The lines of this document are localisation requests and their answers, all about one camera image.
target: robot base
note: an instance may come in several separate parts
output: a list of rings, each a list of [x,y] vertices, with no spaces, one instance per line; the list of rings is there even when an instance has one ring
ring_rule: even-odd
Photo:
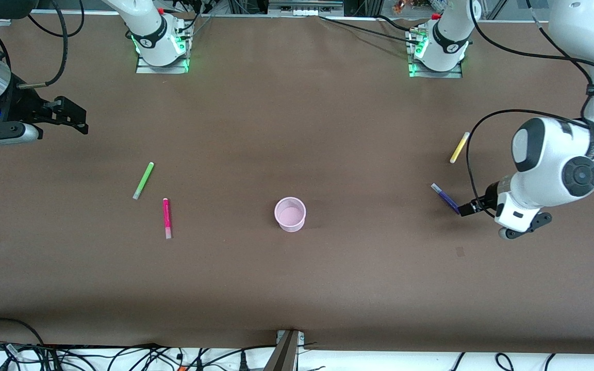
[[[177,26],[182,28],[185,26],[185,21],[182,19],[177,19]],[[165,66],[153,66],[148,64],[139,54],[139,49],[137,47],[137,54],[139,57],[137,58],[137,73],[161,73],[161,74],[168,74],[168,75],[177,75],[180,73],[187,73],[189,71],[189,56],[191,55],[191,42],[193,39],[194,34],[194,24],[192,23],[188,29],[182,31],[181,33],[177,33],[176,37],[179,39],[184,40],[177,40],[177,45],[182,49],[184,48],[186,51],[183,55],[177,57],[175,61],[169,63]]]
[[[408,40],[422,41],[424,34],[426,33],[423,28],[425,24],[420,24],[418,27],[413,27],[410,31],[405,31],[405,38]],[[407,45],[407,62],[409,64],[409,76],[410,77],[431,77],[431,78],[462,78],[462,65],[458,62],[450,71],[439,72],[433,71],[427,68],[419,59],[415,58],[417,49],[420,45]]]

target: cable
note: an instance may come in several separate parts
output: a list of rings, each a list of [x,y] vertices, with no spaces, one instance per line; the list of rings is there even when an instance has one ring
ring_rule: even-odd
[[[274,345],[256,345],[255,347],[246,347],[246,348],[242,348],[242,349],[238,349],[238,350],[233,350],[233,352],[228,352],[228,353],[222,355],[221,357],[217,357],[216,359],[213,359],[212,361],[209,361],[209,362],[203,364],[203,367],[209,366],[210,364],[213,364],[216,361],[225,359],[226,357],[230,357],[232,355],[236,355],[239,352],[242,352],[243,350],[252,350],[252,349],[259,349],[259,348],[274,348],[274,347],[276,347],[275,344]]]
[[[61,8],[56,3],[56,0],[49,0],[52,3],[52,7],[56,10],[56,14],[59,16],[59,22],[61,23],[61,31],[63,31],[63,56],[61,56],[61,65],[59,66],[59,71],[57,71],[56,75],[51,80],[40,84],[19,84],[17,87],[19,89],[34,89],[34,88],[41,88],[41,87],[49,87],[50,85],[54,84],[61,78],[63,75],[63,71],[65,70],[65,64],[68,61],[68,29],[65,27],[65,19],[63,18],[63,13],[61,12]]]
[[[378,15],[373,15],[373,18],[375,19],[384,19],[384,21],[387,21],[389,24],[391,24],[391,26],[401,30],[401,31],[409,31],[409,28],[403,27],[398,23],[395,23],[394,21],[392,21],[391,19],[389,19],[388,17],[378,14]]]
[[[554,42],[554,40],[551,40],[551,38],[549,37],[549,35],[545,32],[545,29],[542,28],[542,26],[540,25],[540,21],[538,21],[538,19],[535,17],[535,10],[533,10],[533,7],[531,7],[531,0],[526,0],[526,6],[531,11],[531,15],[533,17],[533,21],[535,22],[535,25],[538,26],[538,30],[540,30],[540,33],[549,42],[549,44],[551,44],[556,50],[558,50],[561,54],[563,54],[563,56],[568,57],[568,58],[571,58],[563,49],[561,49],[560,47],[558,47],[558,45],[556,45],[556,43]],[[581,73],[584,74],[584,77],[586,78],[586,80],[588,81],[588,83],[591,84],[592,83],[592,80],[590,78],[590,75],[588,75],[588,73],[586,72],[586,70],[584,70],[584,68],[582,66],[580,66],[580,64],[578,62],[575,62],[575,61],[571,61],[571,62],[572,62],[573,65],[576,66],[576,68],[579,69],[579,71],[581,71]]]
[[[24,326],[26,329],[28,329],[36,338],[36,340],[38,340],[38,343],[40,343],[40,345],[44,346],[45,343],[43,342],[43,339],[40,337],[40,334],[38,333],[38,331],[36,331],[35,328],[33,328],[31,325],[27,324],[27,322],[21,321],[19,319],[14,319],[14,318],[7,318],[7,317],[0,317],[0,322],[12,322],[14,324],[19,324],[21,326]],[[5,350],[5,352],[7,353],[7,355],[9,354],[9,352],[7,351],[7,349],[5,349],[4,346],[2,346],[2,348]],[[47,370],[50,369],[50,358],[49,358],[49,354],[50,351],[46,350],[45,352],[40,352],[40,354],[42,355],[42,357],[40,358],[44,358],[42,361],[42,367],[45,367]],[[58,366],[57,364],[57,355],[56,352],[54,352],[53,354],[54,356],[54,361],[55,361],[55,366]],[[13,362],[18,362],[16,359],[14,359],[14,357],[12,357],[11,359]]]
[[[460,365],[460,362],[462,362],[462,357],[464,357],[465,354],[467,354],[467,352],[462,352],[459,356],[457,356],[457,361],[455,361],[455,364],[453,364],[451,371],[457,371],[457,367]]]
[[[179,28],[178,29],[178,32],[182,32],[184,30],[188,30],[189,27],[191,27],[191,26],[194,25],[194,23],[196,22],[196,18],[199,18],[200,15],[201,15],[200,13],[196,13],[196,16],[193,19],[191,19],[191,23],[189,23],[187,26],[184,26],[183,28]]]
[[[469,0],[469,4],[472,6],[473,0]],[[594,62],[587,61],[585,59],[572,58],[572,57],[561,57],[561,56],[549,56],[546,54],[527,53],[527,52],[521,52],[519,50],[510,49],[509,47],[505,47],[504,45],[498,44],[498,42],[495,42],[494,40],[490,39],[487,35],[485,35],[483,30],[481,30],[481,27],[478,25],[478,21],[476,21],[476,17],[472,16],[471,20],[473,21],[473,25],[476,28],[476,30],[478,31],[479,35],[481,35],[486,40],[486,42],[494,45],[495,47],[498,47],[499,49],[501,49],[505,52],[517,54],[518,56],[524,56],[524,57],[533,57],[533,58],[541,58],[541,59],[556,59],[559,61],[576,61],[578,63],[582,63],[585,65],[594,66]]]
[[[9,66],[10,70],[10,57],[8,54],[8,50],[6,49],[6,45],[4,45],[4,42],[2,41],[2,38],[0,38],[0,48],[2,49],[4,57],[6,58],[6,65]]]
[[[84,19],[85,19],[84,3],[82,3],[82,0],[78,0],[78,2],[79,2],[79,8],[82,12],[82,20],[79,23],[79,27],[73,33],[68,34],[69,38],[73,37],[74,35],[77,35],[82,30],[82,27],[84,27]],[[31,14],[29,14],[27,16],[27,18],[29,18],[38,28],[45,31],[46,33],[49,33],[50,35],[56,36],[58,38],[63,37],[63,35],[61,35],[60,33],[54,33],[52,31],[48,30],[47,28],[41,26],[38,22],[36,22],[36,20],[34,19],[34,17],[31,16]]]
[[[406,43],[414,44],[414,45],[418,45],[419,44],[419,42],[417,42],[417,40],[408,40],[408,39],[405,39],[405,38],[399,38],[399,37],[396,37],[396,36],[393,36],[393,35],[387,35],[386,33],[381,33],[381,32],[377,32],[377,31],[373,31],[373,30],[368,30],[367,28],[361,28],[361,27],[358,27],[358,26],[354,26],[354,24],[347,24],[347,23],[335,21],[333,19],[328,19],[328,18],[325,18],[323,16],[318,16],[318,17],[320,19],[324,19],[325,21],[328,21],[328,22],[340,24],[340,25],[346,26],[346,27],[356,28],[357,30],[361,30],[361,31],[369,32],[369,33],[374,33],[375,35],[384,36],[385,38],[399,40],[401,42],[406,42]]]
[[[363,3],[361,3],[359,5],[359,7],[356,9],[356,12],[354,12],[354,14],[352,14],[352,16],[356,16],[357,14],[359,14],[359,10],[361,10],[362,7],[364,7],[364,5],[366,4],[367,0],[364,0]]]
[[[238,0],[233,0],[233,2],[235,2],[240,7],[240,9],[244,10],[244,12],[246,12],[247,14],[251,14],[249,10],[247,10],[245,7],[243,7],[242,4],[240,4]]]
[[[556,353],[552,353],[547,357],[547,360],[544,362],[544,371],[549,371],[549,362],[551,362],[555,355]]]
[[[507,360],[507,363],[510,365],[510,368],[505,368],[504,365],[499,361],[499,357],[504,357]],[[494,360],[497,362],[497,366],[502,368],[504,371],[515,371],[515,368],[512,366],[512,361],[510,361],[510,357],[505,355],[505,353],[497,353],[494,357]]]

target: metal bracket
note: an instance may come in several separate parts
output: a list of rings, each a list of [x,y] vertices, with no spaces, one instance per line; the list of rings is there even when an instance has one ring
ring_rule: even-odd
[[[551,223],[551,214],[549,213],[538,213],[533,221],[531,221],[531,225],[526,232],[518,232],[516,230],[511,230],[508,228],[501,228],[499,230],[499,236],[504,240],[514,240],[517,237],[522,237],[526,233],[533,233],[537,228],[542,226],[546,226],[547,224]]]
[[[405,38],[407,40],[423,42],[424,38],[427,38],[425,26],[426,24],[419,24],[417,27],[412,27],[410,31],[405,31]],[[405,44],[407,46],[407,63],[409,65],[410,77],[462,78],[462,65],[460,62],[457,62],[457,65],[450,71],[432,71],[416,57],[416,53],[420,52],[422,45]]]
[[[297,330],[276,332],[278,345],[262,371],[295,371],[297,348],[304,345],[304,333]]]

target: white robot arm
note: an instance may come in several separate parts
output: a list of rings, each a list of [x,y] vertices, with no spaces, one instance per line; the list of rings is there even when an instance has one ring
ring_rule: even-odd
[[[165,66],[186,51],[185,21],[160,14],[153,0],[103,0],[123,18],[139,55],[149,65]]]
[[[433,71],[450,71],[464,58],[473,31],[473,21],[481,17],[481,3],[473,0],[450,0],[438,20],[425,24],[426,37],[415,58]]]
[[[570,57],[594,62],[594,0],[557,0],[549,21],[552,40]],[[497,211],[505,238],[532,232],[540,209],[563,205],[594,192],[594,66],[584,66],[592,84],[582,110],[572,124],[552,118],[534,118],[512,139],[518,172],[488,187],[485,196],[460,207],[462,216],[483,209]]]

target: pink cup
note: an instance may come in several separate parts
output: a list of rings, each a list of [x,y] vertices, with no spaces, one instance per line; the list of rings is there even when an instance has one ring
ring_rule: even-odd
[[[297,232],[304,226],[306,206],[298,198],[286,197],[274,207],[274,218],[286,232]]]

